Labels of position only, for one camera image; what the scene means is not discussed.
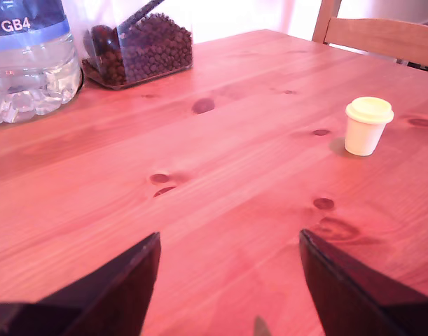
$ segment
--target wooden table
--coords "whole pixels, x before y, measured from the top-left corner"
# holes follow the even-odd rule
[[[343,149],[363,95],[395,112],[365,158]],[[88,83],[59,113],[0,126],[2,302],[160,231],[145,335],[321,335],[302,228],[428,295],[428,73],[255,31],[196,45],[190,71]]]

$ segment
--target plastic water bottle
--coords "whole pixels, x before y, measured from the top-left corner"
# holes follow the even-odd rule
[[[80,76],[61,0],[0,0],[0,123],[58,109]]]

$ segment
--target chair backrest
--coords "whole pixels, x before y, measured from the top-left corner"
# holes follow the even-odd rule
[[[386,19],[339,19],[341,0],[322,0],[313,41],[428,66],[428,26]]]

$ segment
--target small white cup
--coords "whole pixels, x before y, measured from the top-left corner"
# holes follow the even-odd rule
[[[368,156],[377,146],[385,125],[394,118],[391,104],[380,98],[360,97],[346,107],[345,148],[358,156]]]

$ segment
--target yellow lid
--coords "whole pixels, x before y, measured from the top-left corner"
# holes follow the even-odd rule
[[[361,123],[387,124],[394,118],[391,104],[381,98],[360,97],[346,107],[346,114]]]

